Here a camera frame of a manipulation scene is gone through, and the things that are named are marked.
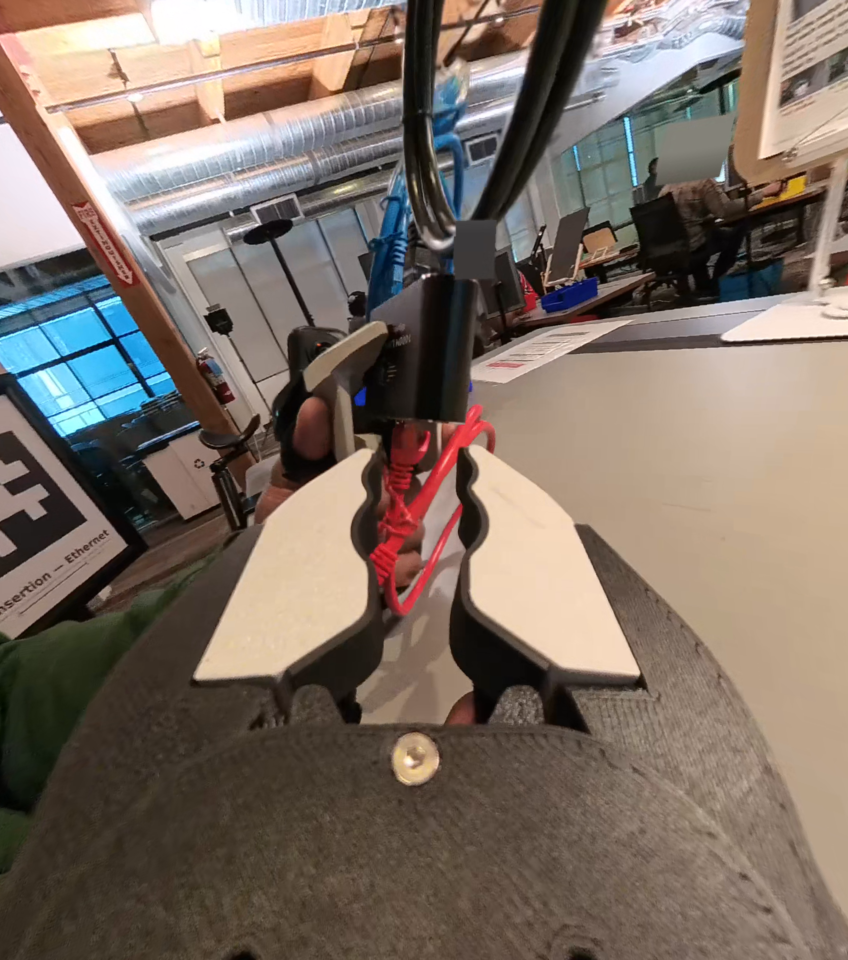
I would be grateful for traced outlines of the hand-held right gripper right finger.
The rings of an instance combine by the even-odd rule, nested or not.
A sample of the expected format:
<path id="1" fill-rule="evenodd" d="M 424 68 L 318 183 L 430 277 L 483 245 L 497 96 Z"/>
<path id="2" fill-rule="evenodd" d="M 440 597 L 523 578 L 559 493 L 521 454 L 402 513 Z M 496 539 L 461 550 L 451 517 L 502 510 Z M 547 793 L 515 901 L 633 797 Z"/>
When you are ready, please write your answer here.
<path id="1" fill-rule="evenodd" d="M 641 671 L 571 516 L 481 446 L 455 472 L 452 655 L 476 689 L 632 688 Z"/>

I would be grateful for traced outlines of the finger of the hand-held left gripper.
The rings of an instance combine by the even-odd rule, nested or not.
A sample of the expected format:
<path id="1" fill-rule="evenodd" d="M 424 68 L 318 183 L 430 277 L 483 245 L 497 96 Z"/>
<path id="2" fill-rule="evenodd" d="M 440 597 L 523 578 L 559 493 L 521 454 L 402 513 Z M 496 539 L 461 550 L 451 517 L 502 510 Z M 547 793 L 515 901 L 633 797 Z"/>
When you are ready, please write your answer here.
<path id="1" fill-rule="evenodd" d="M 324 350 L 303 370 L 307 394 L 322 400 L 330 410 L 336 459 L 346 459 L 358 449 L 354 397 L 363 388 L 365 374 L 377 361 L 389 336 L 384 322 L 369 321 Z"/>

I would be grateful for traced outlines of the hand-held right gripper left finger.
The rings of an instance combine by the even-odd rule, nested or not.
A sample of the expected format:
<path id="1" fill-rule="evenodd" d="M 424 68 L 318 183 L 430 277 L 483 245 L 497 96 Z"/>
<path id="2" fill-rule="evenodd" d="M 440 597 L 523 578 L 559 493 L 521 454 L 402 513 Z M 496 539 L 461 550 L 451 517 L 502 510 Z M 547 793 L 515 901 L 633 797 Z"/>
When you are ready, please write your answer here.
<path id="1" fill-rule="evenodd" d="M 358 689 L 379 666 L 382 464 L 358 450 L 270 515 L 192 674 L 202 686 L 263 681 Z"/>

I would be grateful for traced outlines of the black ethernet adapter hub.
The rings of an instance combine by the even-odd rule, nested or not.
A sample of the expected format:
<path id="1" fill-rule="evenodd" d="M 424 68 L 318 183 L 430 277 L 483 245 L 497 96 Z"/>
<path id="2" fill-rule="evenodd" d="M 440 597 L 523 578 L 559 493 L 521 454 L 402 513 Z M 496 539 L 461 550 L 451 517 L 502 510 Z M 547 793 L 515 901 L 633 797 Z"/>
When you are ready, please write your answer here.
<path id="1" fill-rule="evenodd" d="M 379 305 L 382 351 L 365 375 L 365 408 L 394 422 L 466 420 L 480 286 L 450 273 L 427 275 Z"/>

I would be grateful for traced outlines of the person's left forearm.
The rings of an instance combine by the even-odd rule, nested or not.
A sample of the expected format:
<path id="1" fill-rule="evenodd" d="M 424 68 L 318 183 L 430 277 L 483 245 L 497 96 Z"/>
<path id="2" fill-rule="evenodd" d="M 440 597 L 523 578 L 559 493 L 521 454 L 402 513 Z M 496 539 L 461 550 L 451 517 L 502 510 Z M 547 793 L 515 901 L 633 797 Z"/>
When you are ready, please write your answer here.
<path id="1" fill-rule="evenodd" d="M 0 810 L 13 817 L 33 811 L 108 675 L 223 552 L 122 610 L 63 621 L 26 638 L 0 632 Z"/>

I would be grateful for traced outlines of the person's left hand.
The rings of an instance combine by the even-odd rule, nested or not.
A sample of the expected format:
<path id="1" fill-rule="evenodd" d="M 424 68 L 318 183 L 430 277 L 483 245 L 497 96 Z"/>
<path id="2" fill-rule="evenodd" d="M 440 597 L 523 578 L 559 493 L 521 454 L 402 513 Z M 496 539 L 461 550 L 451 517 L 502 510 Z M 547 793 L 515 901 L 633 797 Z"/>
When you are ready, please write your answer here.
<path id="1" fill-rule="evenodd" d="M 264 523 L 305 484 L 334 466 L 333 414 L 318 395 L 305 389 L 303 377 L 290 380 L 277 395 L 275 436 L 279 452 L 264 472 L 253 522 Z"/>

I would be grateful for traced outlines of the red fire extinguisher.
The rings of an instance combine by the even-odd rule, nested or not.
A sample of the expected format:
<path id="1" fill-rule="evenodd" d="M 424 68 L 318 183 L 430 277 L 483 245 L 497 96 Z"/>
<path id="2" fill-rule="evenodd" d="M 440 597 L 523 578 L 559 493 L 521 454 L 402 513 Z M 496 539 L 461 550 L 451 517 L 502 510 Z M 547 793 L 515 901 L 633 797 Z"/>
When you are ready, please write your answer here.
<path id="1" fill-rule="evenodd" d="M 236 397 L 231 389 L 225 372 L 218 359 L 208 348 L 200 349 L 194 356 L 195 367 L 220 406 L 227 406 L 235 402 Z"/>

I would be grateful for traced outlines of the black stool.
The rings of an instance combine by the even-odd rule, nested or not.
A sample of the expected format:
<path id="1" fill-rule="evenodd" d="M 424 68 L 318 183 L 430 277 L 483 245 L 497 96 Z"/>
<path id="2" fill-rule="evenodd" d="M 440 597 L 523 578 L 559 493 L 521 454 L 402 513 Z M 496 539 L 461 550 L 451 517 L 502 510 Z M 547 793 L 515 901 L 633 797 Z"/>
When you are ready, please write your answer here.
<path id="1" fill-rule="evenodd" d="M 254 414 L 247 426 L 238 434 L 216 434 L 201 429 L 198 439 L 202 446 L 217 453 L 209 470 L 214 491 L 222 507 L 224 517 L 233 533 L 239 533 L 250 525 L 258 494 L 243 491 L 230 471 L 230 466 L 250 454 L 250 440 L 261 426 L 261 415 Z"/>

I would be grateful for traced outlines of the black disc lamp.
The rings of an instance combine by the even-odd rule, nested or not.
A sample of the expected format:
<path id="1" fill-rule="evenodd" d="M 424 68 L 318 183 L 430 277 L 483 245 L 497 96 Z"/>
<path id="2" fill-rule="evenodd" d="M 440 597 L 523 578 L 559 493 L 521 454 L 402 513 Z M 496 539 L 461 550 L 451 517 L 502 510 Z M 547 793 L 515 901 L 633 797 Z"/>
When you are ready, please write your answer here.
<path id="1" fill-rule="evenodd" d="M 262 317 L 262 338 L 269 350 L 268 363 L 273 371 L 263 378 L 266 396 L 276 399 L 294 365 L 291 359 L 291 334 L 310 324 L 312 316 L 303 299 L 282 238 L 292 230 L 289 219 L 272 219 L 252 226 L 238 241 L 239 265 Z"/>

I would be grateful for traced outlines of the printed paper sheet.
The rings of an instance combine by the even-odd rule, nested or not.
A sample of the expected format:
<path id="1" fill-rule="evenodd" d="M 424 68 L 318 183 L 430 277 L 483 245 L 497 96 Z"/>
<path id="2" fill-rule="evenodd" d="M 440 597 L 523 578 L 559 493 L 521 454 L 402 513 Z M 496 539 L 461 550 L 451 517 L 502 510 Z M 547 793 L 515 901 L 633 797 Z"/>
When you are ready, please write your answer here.
<path id="1" fill-rule="evenodd" d="M 506 385 L 572 354 L 631 322 L 628 318 L 592 320 L 553 326 L 514 341 L 501 352 L 473 364 L 474 383 Z"/>

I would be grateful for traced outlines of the framed printed tag board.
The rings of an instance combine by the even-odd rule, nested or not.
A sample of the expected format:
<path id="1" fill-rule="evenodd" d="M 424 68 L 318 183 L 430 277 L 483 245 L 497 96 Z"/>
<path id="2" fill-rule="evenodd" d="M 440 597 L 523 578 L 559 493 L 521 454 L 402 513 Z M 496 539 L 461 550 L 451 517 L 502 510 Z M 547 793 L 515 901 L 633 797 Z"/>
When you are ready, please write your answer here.
<path id="1" fill-rule="evenodd" d="M 90 601 L 146 551 L 16 379 L 0 375 L 0 633 L 90 618 Z"/>

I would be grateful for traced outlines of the instruction sheet on stand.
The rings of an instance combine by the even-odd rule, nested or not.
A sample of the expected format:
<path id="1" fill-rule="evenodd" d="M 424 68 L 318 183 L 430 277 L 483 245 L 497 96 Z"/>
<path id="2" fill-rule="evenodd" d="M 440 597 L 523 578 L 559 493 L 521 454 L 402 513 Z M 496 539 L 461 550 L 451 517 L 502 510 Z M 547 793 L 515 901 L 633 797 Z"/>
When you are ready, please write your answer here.
<path id="1" fill-rule="evenodd" d="M 750 2 L 734 134 L 734 163 L 750 184 L 828 169 L 806 292 L 724 332 L 725 345 L 848 339 L 848 263 L 837 238 L 848 186 L 848 1 Z"/>

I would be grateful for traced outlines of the silver air duct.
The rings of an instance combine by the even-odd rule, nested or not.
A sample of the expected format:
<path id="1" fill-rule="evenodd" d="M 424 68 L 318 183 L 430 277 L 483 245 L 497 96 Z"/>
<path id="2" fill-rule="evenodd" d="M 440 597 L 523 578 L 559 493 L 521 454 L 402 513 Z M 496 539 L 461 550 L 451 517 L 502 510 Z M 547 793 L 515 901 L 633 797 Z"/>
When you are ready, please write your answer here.
<path id="1" fill-rule="evenodd" d="M 138 232 L 166 234 L 394 162 L 398 79 L 91 157 Z"/>

